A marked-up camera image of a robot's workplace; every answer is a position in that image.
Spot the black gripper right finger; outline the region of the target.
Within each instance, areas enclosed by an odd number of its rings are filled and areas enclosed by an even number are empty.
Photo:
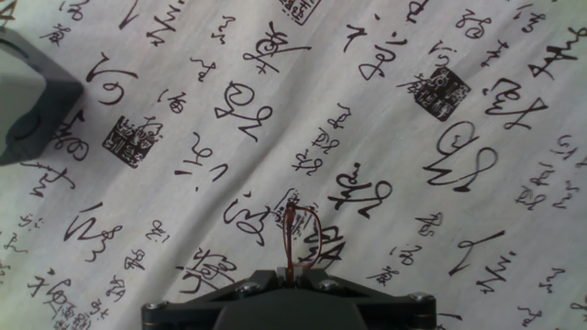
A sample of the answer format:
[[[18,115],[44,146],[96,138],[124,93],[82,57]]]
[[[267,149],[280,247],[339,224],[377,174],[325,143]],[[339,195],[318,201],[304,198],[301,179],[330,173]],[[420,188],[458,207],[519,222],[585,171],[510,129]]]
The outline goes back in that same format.
[[[343,312],[349,307],[352,318],[367,329],[424,329],[437,326],[437,300],[432,294],[416,291],[393,296],[349,280],[330,276],[323,269],[289,269],[289,287],[315,293],[312,300],[323,311]]]

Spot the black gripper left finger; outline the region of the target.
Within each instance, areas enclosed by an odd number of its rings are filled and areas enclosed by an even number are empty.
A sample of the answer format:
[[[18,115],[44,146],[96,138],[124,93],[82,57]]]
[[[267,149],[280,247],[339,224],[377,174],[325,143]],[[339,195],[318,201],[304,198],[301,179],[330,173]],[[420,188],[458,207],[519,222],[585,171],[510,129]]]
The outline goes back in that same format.
[[[213,329],[225,307],[264,293],[285,289],[287,284],[287,268],[256,270],[244,280],[188,302],[147,302],[141,307],[141,329]]]

